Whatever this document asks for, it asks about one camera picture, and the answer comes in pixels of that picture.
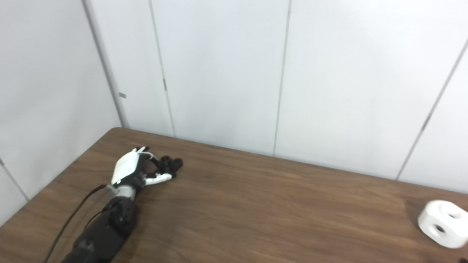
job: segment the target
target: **robotic hand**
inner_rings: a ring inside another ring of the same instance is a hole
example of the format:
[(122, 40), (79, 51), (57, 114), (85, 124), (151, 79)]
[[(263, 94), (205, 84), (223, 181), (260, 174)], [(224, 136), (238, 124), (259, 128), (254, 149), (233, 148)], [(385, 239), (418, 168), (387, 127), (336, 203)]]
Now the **robotic hand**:
[[(111, 262), (135, 228), (136, 196), (145, 186), (176, 176), (177, 170), (182, 167), (182, 159), (163, 156), (159, 160), (146, 152), (147, 149), (135, 148), (117, 161), (111, 180), (115, 196), (76, 239), (72, 251), (62, 263)], [(156, 165), (154, 173), (145, 173), (147, 161)]]

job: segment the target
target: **black cable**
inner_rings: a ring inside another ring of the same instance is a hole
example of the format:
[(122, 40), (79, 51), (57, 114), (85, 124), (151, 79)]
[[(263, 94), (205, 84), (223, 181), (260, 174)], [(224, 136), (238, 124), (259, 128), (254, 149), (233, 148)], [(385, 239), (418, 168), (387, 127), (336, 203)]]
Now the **black cable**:
[(66, 220), (66, 222), (63, 224), (62, 226), (62, 229), (60, 230), (60, 232), (58, 233), (57, 237), (55, 238), (54, 242), (52, 243), (52, 246), (51, 248), (49, 249), (49, 252), (47, 253), (47, 256), (45, 257), (44, 259), (44, 263), (47, 262), (47, 260), (49, 260), (49, 257), (51, 256), (52, 254), (52, 251), (54, 250), (55, 246), (57, 245), (57, 242), (59, 241), (60, 239), (60, 236), (62, 235), (63, 231), (65, 231), (65, 228), (66, 226), (68, 225), (68, 223), (70, 223), (70, 221), (72, 220), (73, 216), (75, 216), (76, 212), (78, 212), (78, 210), (83, 206), (83, 204), (86, 202), (86, 200), (91, 196), (93, 195), (94, 193), (96, 193), (97, 191), (105, 188), (106, 185), (105, 184), (101, 184), (100, 186), (92, 189), (86, 196), (85, 198), (83, 198), (83, 200), (81, 201), (81, 203), (75, 208), (75, 211), (73, 211), (73, 213), (68, 217), (68, 219)]
[(97, 212), (93, 217), (91, 217), (91, 218), (88, 220), (88, 223), (86, 223), (86, 225), (85, 225), (84, 228), (88, 227), (89, 223), (91, 223), (91, 221), (92, 221), (94, 218), (96, 218), (98, 215), (100, 215), (101, 213), (102, 213), (102, 211), (99, 211), (99, 212)]

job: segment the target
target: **wooden table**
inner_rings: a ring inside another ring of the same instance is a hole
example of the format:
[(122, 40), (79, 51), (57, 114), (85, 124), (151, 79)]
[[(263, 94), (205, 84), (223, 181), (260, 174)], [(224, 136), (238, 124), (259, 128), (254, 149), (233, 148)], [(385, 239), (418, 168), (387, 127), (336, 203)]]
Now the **wooden table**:
[[(144, 132), (109, 131), (0, 228), (0, 262), (42, 262), (81, 199), (137, 146), (183, 158), (179, 176), (137, 199), (139, 224), (113, 263), (456, 263), (416, 226), (430, 200), (468, 196)], [(110, 199), (91, 197), (51, 262)]]

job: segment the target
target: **panel seam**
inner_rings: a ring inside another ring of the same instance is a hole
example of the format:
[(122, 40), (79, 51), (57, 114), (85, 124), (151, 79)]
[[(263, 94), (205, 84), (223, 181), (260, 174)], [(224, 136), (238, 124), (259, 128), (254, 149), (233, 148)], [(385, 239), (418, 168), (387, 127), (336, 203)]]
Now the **panel seam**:
[(166, 93), (166, 101), (168, 102), (168, 111), (169, 111), (169, 119), (171, 121), (172, 134), (173, 134), (174, 138), (176, 138), (176, 129), (174, 127), (174, 119), (172, 117), (172, 110), (171, 110), (171, 103), (169, 101), (169, 92), (168, 92), (168, 87), (167, 87), (167, 82), (166, 82), (166, 75), (164, 73), (164, 66), (163, 66), (163, 63), (162, 63), (161, 48), (159, 46), (158, 31), (156, 29), (156, 20), (154, 18), (153, 2), (152, 2), (152, 0), (148, 0), (148, 3), (149, 3), (149, 9), (150, 9), (150, 12), (151, 12), (151, 20), (153, 22), (154, 38), (156, 39), (156, 48), (158, 50), (159, 65), (161, 67), (161, 74), (162, 74), (162, 82), (163, 82), (163, 85), (164, 85), (164, 92)]
[(449, 74), (448, 74), (448, 76), (447, 76), (447, 78), (446, 78), (446, 80), (445, 80), (445, 82), (444, 82), (444, 85), (442, 85), (442, 88), (440, 89), (439, 94), (438, 94), (436, 100), (434, 101), (434, 104), (432, 105), (431, 110), (429, 111), (429, 114), (427, 115), (427, 117), (426, 117), (426, 119), (425, 119), (425, 121), (424, 121), (424, 123), (423, 123), (423, 126), (422, 126), (421, 129), (419, 130), (419, 133), (418, 133), (418, 135), (416, 136), (416, 139), (415, 139), (415, 141), (413, 142), (413, 145), (411, 146), (411, 148), (410, 148), (410, 150), (409, 150), (409, 152), (408, 152), (408, 154), (407, 154), (407, 156), (406, 156), (406, 158), (405, 158), (405, 161), (403, 162), (403, 164), (402, 164), (402, 166), (401, 166), (401, 168), (400, 168), (400, 171), (398, 171), (398, 174), (396, 175), (395, 180), (397, 180), (397, 181), (400, 180), (400, 176), (402, 175), (403, 170), (405, 169), (406, 165), (408, 164), (408, 161), (410, 160), (411, 155), (413, 154), (414, 149), (416, 148), (416, 145), (418, 144), (418, 142), (419, 142), (419, 140), (421, 139), (421, 136), (422, 136), (424, 130), (426, 129), (428, 123), (430, 122), (430, 119), (431, 119), (431, 117), (432, 117), (432, 115), (433, 115), (435, 109), (437, 108), (437, 106), (438, 106), (438, 104), (439, 104), (439, 102), (440, 102), (440, 99), (442, 98), (442, 96), (443, 96), (445, 90), (447, 89), (447, 86), (448, 86), (448, 84), (450, 83), (450, 80), (452, 79), (453, 74), (455, 73), (455, 71), (456, 71), (456, 69), (457, 69), (457, 67), (458, 67), (458, 65), (459, 65), (459, 63), (460, 63), (460, 61), (461, 61), (463, 55), (465, 54), (465, 51), (466, 51), (467, 47), (468, 47), (468, 38), (466, 39), (465, 44), (463, 45), (463, 47), (462, 47), (462, 49), (461, 49), (461, 51), (460, 51), (460, 53), (459, 53), (457, 59), (455, 60), (455, 63), (454, 63), (454, 65), (452, 66), (452, 69), (450, 70), (450, 72), (449, 72)]
[(278, 93), (278, 109), (276, 112), (276, 127), (275, 127), (275, 138), (273, 141), (273, 157), (276, 156), (276, 141), (278, 139), (278, 126), (279, 126), (279, 111), (281, 108), (281, 96), (283, 93), (283, 80), (284, 80), (284, 75), (285, 75), (285, 62), (286, 62), (286, 49), (288, 45), (288, 35), (289, 35), (289, 20), (291, 18), (291, 5), (292, 5), (293, 0), (289, 0), (288, 4), (288, 15), (286, 18), (286, 32), (285, 32), (285, 46), (283, 49), (283, 61), (281, 65), (281, 78), (279, 81), (279, 93)]
[(30, 201), (31, 199), (26, 195), (24, 192), (23, 188), (20, 186), (20, 184), (16, 181), (16, 179), (13, 177), (13, 175), (10, 173), (10, 170), (8, 170), (7, 166), (3, 162), (2, 159), (0, 159), (0, 166), (3, 168), (7, 176), (10, 178), (10, 180), (13, 182), (13, 184), (16, 186), (16, 188), (20, 191), (20, 193), (23, 195), (23, 197), (26, 199), (26, 201)]
[(95, 25), (93, 24), (93, 19), (91, 17), (91, 11), (90, 8), (87, 4), (87, 0), (81, 0), (81, 3), (83, 4), (83, 8), (86, 14), (86, 19), (88, 20), (89, 27), (91, 28), (91, 34), (93, 35), (94, 43), (97, 49), (97, 53), (99, 55), (99, 60), (101, 62), (102, 68), (104, 70), (104, 75), (106, 77), (107, 84), (110, 89), (110, 94), (112, 96), (112, 100), (114, 101), (114, 105), (116, 107), (117, 111), (117, 116), (120, 121), (120, 125), (124, 128), (129, 128), (128, 121), (125, 117), (124, 110), (122, 105), (119, 103), (119, 94), (118, 90), (114, 85), (113, 78), (111, 77), (111, 71), (110, 71), (110, 66), (109, 63), (106, 63), (107, 59), (105, 57), (104, 51), (102, 50), (101, 45), (99, 44), (99, 37), (97, 30), (95, 28)]

